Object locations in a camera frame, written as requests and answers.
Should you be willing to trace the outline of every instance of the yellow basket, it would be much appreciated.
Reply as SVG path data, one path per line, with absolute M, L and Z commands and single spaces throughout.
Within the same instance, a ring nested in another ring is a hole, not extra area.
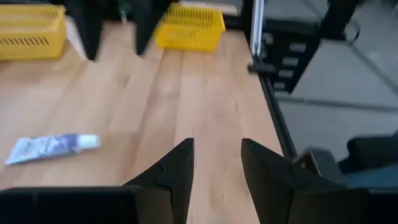
M 63 6 L 0 5 L 0 60 L 57 58 L 65 39 Z
M 225 32 L 222 12 L 173 3 L 156 30 L 155 41 L 168 49 L 216 49 Z

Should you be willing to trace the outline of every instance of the gray floor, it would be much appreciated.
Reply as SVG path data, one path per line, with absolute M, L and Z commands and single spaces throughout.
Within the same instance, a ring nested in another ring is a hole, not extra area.
M 295 91 L 277 94 L 298 153 L 318 146 L 340 160 L 352 137 L 398 129 L 398 12 L 381 1 L 367 1 L 355 12 L 361 35 L 353 46 L 323 41 Z M 275 18 L 318 19 L 328 9 L 327 0 L 266 2 L 265 16 Z M 351 29 L 348 36 L 354 36 Z

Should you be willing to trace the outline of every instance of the wooden table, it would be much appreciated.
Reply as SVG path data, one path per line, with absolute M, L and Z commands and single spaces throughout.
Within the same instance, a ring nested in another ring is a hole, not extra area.
M 107 24 L 97 63 L 70 44 L 59 60 L 0 63 L 0 161 L 19 137 L 94 133 L 100 149 L 0 166 L 0 188 L 122 185 L 180 141 L 195 138 L 188 223 L 258 223 L 244 179 L 241 139 L 282 154 L 242 32 L 213 54 L 134 54 L 131 28 Z

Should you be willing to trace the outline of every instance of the tube cap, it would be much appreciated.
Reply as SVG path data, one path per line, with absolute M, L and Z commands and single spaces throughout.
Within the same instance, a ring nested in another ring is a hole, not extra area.
M 92 149 L 101 146 L 101 139 L 95 134 L 80 134 L 77 137 L 77 148 L 79 150 Z

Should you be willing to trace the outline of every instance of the toothpaste tube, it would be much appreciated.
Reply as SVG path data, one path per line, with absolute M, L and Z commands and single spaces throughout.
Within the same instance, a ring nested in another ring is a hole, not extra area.
M 94 134 L 63 134 L 40 138 L 20 138 L 7 159 L 6 165 L 79 154 L 85 149 L 100 147 L 100 145 L 100 137 Z

